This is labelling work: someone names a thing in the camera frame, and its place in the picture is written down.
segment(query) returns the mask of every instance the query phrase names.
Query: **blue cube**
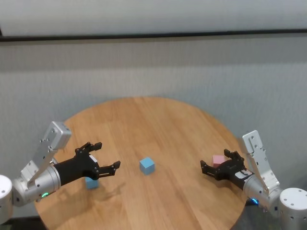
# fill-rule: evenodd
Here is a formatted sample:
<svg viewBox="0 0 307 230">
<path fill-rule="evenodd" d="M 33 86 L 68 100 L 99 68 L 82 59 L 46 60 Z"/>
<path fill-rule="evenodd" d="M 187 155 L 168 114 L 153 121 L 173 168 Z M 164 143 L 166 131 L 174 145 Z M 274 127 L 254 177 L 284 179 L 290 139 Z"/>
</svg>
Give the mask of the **blue cube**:
<svg viewBox="0 0 307 230">
<path fill-rule="evenodd" d="M 145 174 L 149 175 L 154 172 L 154 161 L 149 157 L 144 158 L 140 161 L 140 170 Z"/>
<path fill-rule="evenodd" d="M 98 180 L 92 180 L 89 177 L 85 178 L 85 183 L 86 183 L 86 188 L 87 189 L 93 189 L 93 188 L 98 188 Z"/>
</svg>

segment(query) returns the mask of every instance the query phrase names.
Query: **wood grain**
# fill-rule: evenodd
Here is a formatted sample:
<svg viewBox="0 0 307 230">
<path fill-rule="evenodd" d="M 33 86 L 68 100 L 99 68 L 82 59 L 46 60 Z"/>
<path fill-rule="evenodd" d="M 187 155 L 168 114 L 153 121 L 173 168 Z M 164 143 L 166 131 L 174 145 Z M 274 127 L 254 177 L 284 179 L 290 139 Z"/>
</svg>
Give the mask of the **wood grain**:
<svg viewBox="0 0 307 230">
<path fill-rule="evenodd" d="M 164 98 L 125 98 L 88 108 L 65 123 L 72 137 L 58 161 L 87 141 L 100 166 L 120 160 L 116 175 L 87 190 L 84 178 L 63 186 L 35 207 L 50 230 L 228 230 L 244 207 L 241 191 L 201 173 L 223 150 L 239 150 L 216 119 L 186 103 Z M 145 176 L 139 161 L 151 157 Z"/>
</svg>

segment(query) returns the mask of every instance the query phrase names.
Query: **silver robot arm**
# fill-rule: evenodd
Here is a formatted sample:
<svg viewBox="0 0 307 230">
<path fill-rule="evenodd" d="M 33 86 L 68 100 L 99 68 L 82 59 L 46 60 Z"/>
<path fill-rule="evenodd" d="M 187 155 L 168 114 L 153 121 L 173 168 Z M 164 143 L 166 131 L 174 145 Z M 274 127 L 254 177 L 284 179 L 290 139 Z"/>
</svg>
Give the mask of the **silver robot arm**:
<svg viewBox="0 0 307 230">
<path fill-rule="evenodd" d="M 71 131 L 62 122 L 51 122 L 39 147 L 20 176 L 11 181 L 0 175 L 0 224 L 11 218 L 14 206 L 24 206 L 57 191 L 61 187 L 60 177 L 54 166 L 53 156 L 66 146 Z"/>
<path fill-rule="evenodd" d="M 101 142 L 94 145 L 87 142 L 75 150 L 73 158 L 57 163 L 54 154 L 66 146 L 70 137 L 71 131 L 62 122 L 51 122 L 39 141 L 36 154 L 21 170 L 20 176 L 11 181 L 0 175 L 0 224 L 11 218 L 13 206 L 39 202 L 61 186 L 81 177 L 97 180 L 115 175 L 120 161 L 99 167 L 98 161 L 90 154 L 91 151 L 101 149 Z"/>
<path fill-rule="evenodd" d="M 282 230 L 307 229 L 307 191 L 299 188 L 280 188 L 258 131 L 245 134 L 241 146 L 247 154 L 251 171 L 244 166 L 244 159 L 238 152 L 225 149 L 225 156 L 231 160 L 225 161 L 217 168 L 201 161 L 202 173 L 216 180 L 227 179 L 233 182 L 248 198 L 255 200 L 274 217 L 280 218 Z"/>
</svg>

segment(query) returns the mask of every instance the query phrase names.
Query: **cube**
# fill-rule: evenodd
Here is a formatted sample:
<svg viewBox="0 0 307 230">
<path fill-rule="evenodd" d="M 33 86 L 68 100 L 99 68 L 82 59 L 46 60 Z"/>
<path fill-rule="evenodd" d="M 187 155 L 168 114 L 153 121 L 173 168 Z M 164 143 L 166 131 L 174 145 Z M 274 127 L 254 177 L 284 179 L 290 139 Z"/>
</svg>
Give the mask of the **cube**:
<svg viewBox="0 0 307 230">
<path fill-rule="evenodd" d="M 154 172 L 154 161 L 150 157 L 146 157 L 140 161 L 140 170 L 145 174 L 149 175 Z"/>
<path fill-rule="evenodd" d="M 224 155 L 213 155 L 212 165 L 213 165 L 214 168 L 218 167 L 223 162 L 225 162 L 225 156 Z"/>
<path fill-rule="evenodd" d="M 86 183 L 86 188 L 87 189 L 93 189 L 93 188 L 98 188 L 98 180 L 92 180 L 89 177 L 85 178 L 85 183 Z"/>
</svg>

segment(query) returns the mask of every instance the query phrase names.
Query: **pink cube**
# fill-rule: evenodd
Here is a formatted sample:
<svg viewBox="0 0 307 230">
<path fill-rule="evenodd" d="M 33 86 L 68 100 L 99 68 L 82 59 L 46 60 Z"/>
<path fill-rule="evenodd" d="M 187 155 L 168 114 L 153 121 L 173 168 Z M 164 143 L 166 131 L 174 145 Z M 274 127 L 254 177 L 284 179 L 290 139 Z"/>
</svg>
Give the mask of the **pink cube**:
<svg viewBox="0 0 307 230">
<path fill-rule="evenodd" d="M 214 168 L 218 167 L 223 162 L 225 162 L 225 157 L 223 155 L 212 156 L 212 165 Z"/>
</svg>

